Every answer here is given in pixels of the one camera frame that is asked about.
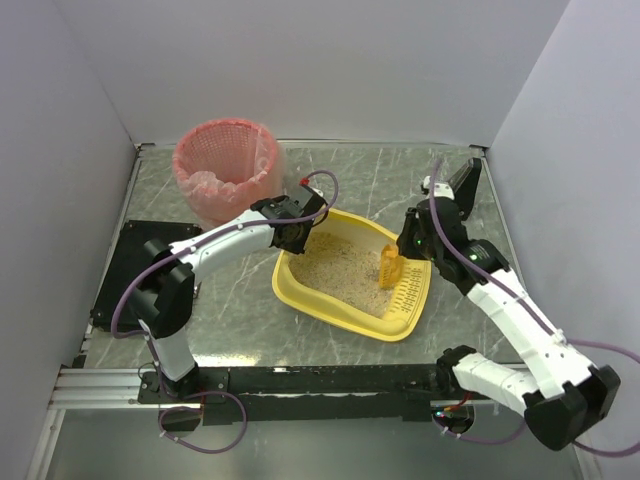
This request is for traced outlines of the orange litter scoop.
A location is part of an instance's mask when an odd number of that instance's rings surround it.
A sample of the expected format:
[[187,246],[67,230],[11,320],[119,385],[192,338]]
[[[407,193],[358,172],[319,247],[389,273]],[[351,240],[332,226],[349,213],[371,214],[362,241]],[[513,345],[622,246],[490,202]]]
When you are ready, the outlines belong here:
[[378,283],[382,289],[393,288],[402,275],[403,259],[396,245],[385,245],[380,254]]

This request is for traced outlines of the yellow litter box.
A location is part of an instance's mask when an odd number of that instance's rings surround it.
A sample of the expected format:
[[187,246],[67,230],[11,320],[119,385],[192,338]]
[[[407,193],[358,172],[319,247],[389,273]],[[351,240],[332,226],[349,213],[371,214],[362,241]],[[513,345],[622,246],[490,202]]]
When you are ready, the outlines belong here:
[[[400,341],[422,315],[431,264],[395,258],[396,238],[375,222],[335,209],[312,230],[303,254],[280,254],[273,291],[284,304],[330,325],[379,341]],[[380,273],[393,260],[399,278],[383,288]]]

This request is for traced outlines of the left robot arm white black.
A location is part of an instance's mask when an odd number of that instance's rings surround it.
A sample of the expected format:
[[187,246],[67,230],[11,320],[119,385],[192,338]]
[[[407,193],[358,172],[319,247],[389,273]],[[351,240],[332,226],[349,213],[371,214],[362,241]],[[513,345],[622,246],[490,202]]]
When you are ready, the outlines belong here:
[[288,195],[255,202],[199,236],[170,245],[156,240],[145,245],[153,263],[141,274],[127,304],[149,338],[170,396],[185,398],[199,388],[199,367],[186,335],[195,287],[227,263],[258,250],[274,247],[302,254],[315,218],[326,207],[321,194],[298,185]]

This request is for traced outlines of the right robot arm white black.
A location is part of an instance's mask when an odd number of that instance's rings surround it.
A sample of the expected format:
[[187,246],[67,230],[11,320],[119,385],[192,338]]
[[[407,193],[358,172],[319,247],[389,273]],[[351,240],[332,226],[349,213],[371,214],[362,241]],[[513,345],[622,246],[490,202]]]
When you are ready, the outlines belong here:
[[608,365],[596,366],[568,342],[494,244],[469,238],[454,200],[428,198],[408,209],[396,245],[406,259],[431,262],[498,327],[527,367],[518,372],[459,346],[438,361],[453,384],[521,415],[536,439],[553,451],[608,415],[619,375]]

